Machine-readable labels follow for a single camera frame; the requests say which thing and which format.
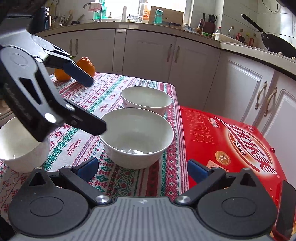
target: black wok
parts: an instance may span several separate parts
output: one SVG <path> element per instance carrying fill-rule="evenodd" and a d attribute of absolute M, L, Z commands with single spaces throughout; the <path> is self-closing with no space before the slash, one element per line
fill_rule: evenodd
<path fill-rule="evenodd" d="M 262 33 L 261 38 L 263 44 L 269 51 L 274 53 L 282 52 L 285 56 L 289 58 L 296 57 L 296 49 L 286 40 L 281 39 L 276 35 L 265 33 L 264 30 L 261 27 L 259 27 L 258 24 L 256 24 L 245 14 L 242 14 L 242 17 Z"/>

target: white cylinder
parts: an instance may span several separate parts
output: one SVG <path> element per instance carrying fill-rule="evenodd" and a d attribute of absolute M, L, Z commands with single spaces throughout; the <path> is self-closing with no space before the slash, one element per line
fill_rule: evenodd
<path fill-rule="evenodd" d="M 126 22 L 126 7 L 125 6 L 123 7 L 121 21 Z"/>
<path fill-rule="evenodd" d="M 144 7 L 145 7 L 145 4 L 140 3 L 139 15 L 142 17 L 144 16 Z"/>

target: bowl rim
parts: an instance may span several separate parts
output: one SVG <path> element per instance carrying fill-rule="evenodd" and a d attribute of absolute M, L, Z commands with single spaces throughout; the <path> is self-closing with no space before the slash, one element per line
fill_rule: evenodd
<path fill-rule="evenodd" d="M 174 140 L 174 137 L 175 137 L 175 132 L 174 132 L 173 127 L 171 126 L 171 124 L 170 124 L 170 123 L 169 123 L 164 117 L 162 117 L 161 115 L 159 115 L 159 114 L 157 114 L 157 113 L 155 113 L 155 112 L 153 112 L 153 111 L 145 110 L 145 109 L 140 109 L 140 108 L 120 108 L 120 109 L 111 110 L 111 111 L 107 112 L 106 114 L 108 114 L 108 113 L 110 113 L 110 112 L 112 112 L 112 111 L 118 111 L 118 110 L 123 110 L 123 109 L 138 109 L 138 110 L 141 110 L 141 111 L 148 111 L 148 112 L 150 112 L 150 113 L 153 113 L 153 114 L 158 115 L 158 116 L 160 116 L 161 118 L 163 118 L 163 119 L 169 124 L 169 126 L 170 126 L 170 128 L 171 128 L 171 130 L 172 130 L 172 132 L 173 132 L 173 137 L 172 137 L 172 139 L 171 139 L 171 141 L 170 141 L 170 144 L 167 145 L 165 148 L 159 150 L 159 151 L 152 152 L 152 153 L 147 153 L 147 154 L 133 154 L 133 153 L 122 152 L 122 151 L 120 151 L 120 150 L 114 148 L 113 146 L 109 145 L 107 142 L 105 142 L 105 141 L 103 140 L 103 138 L 101 137 L 101 135 L 99 135 L 99 138 L 100 138 L 100 140 L 103 142 L 103 144 L 107 145 L 107 146 L 108 146 L 109 148 L 111 148 L 112 150 L 115 150 L 115 151 L 120 152 L 120 153 L 122 153 L 122 154 L 132 155 L 132 156 L 151 156 L 151 155 L 154 155 L 154 154 L 157 154 L 157 153 L 163 152 L 164 150 L 166 150 L 166 149 L 167 149 L 167 148 L 173 143 L 173 140 Z"/>
<path fill-rule="evenodd" d="M 134 105 L 137 105 L 137 106 L 140 106 L 140 107 L 144 107 L 144 108 L 151 108 L 151 109 L 167 108 L 167 107 L 169 107 L 169 106 L 173 103 L 173 98 L 170 97 L 170 95 L 167 94 L 167 93 L 164 92 L 164 91 L 161 91 L 161 92 L 164 93 L 164 94 L 166 94 L 168 97 L 170 97 L 171 102 L 170 102 L 169 105 L 166 105 L 166 106 L 160 106 L 160 107 L 150 107 L 150 106 L 139 105 L 139 104 L 136 104 L 136 103 L 133 103 L 133 102 L 127 100 L 126 98 L 124 98 L 124 97 L 122 96 L 122 92 L 123 92 L 124 90 L 126 90 L 126 89 L 128 89 L 128 88 L 135 88 L 135 87 L 136 87 L 136 88 L 137 88 L 137 87 L 150 88 L 150 89 L 153 89 L 153 90 L 161 91 L 161 90 L 159 90 L 159 89 L 155 89 L 155 88 L 147 87 L 147 86 L 129 86 L 129 87 L 124 88 L 124 89 L 120 92 L 120 96 L 121 96 L 121 98 L 124 99 L 125 101 L 131 103 L 131 104 L 134 104 Z"/>
<path fill-rule="evenodd" d="M 21 123 L 21 121 L 15 116 L 14 118 L 12 118 L 11 120 L 9 120 L 8 122 L 6 122 L 2 127 L 1 127 L 1 129 L 6 125 L 6 124 L 8 124 L 9 122 L 11 122 L 12 120 L 14 120 L 14 121 L 19 121 L 20 123 Z M 25 153 L 25 154 L 23 154 L 23 155 L 21 155 L 21 156 L 19 156 L 19 157 L 16 157 L 16 158 L 11 158 L 11 159 L 4 159 L 4 158 L 2 158 L 1 157 L 1 155 L 0 155 L 0 160 L 3 160 L 3 161 L 15 161 L 15 160 L 17 160 L 17 159 L 19 159 L 19 158 L 22 158 L 22 157 L 24 157 L 25 155 L 27 155 L 27 154 L 29 154 L 30 152 L 32 152 L 32 151 L 34 151 L 41 143 L 43 143 L 43 142 L 39 142 L 39 141 L 37 141 L 37 145 L 35 146 L 35 147 L 33 147 L 31 150 L 29 150 L 27 153 Z"/>

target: knife block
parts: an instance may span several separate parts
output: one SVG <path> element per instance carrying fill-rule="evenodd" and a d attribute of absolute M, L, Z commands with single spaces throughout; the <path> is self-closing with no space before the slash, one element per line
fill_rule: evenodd
<path fill-rule="evenodd" d="M 212 34 L 215 31 L 215 24 L 211 22 L 204 22 L 204 32 Z"/>

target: gray ribbed panel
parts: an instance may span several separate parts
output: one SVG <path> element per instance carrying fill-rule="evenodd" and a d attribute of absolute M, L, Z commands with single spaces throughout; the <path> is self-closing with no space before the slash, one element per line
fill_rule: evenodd
<path fill-rule="evenodd" d="M 11 241 L 37 241 L 16 235 Z M 167 197 L 119 197 L 110 206 L 96 207 L 78 229 L 47 241 L 225 241 L 203 227 L 192 209 L 178 207 Z M 253 239 L 271 241 L 269 236 Z"/>

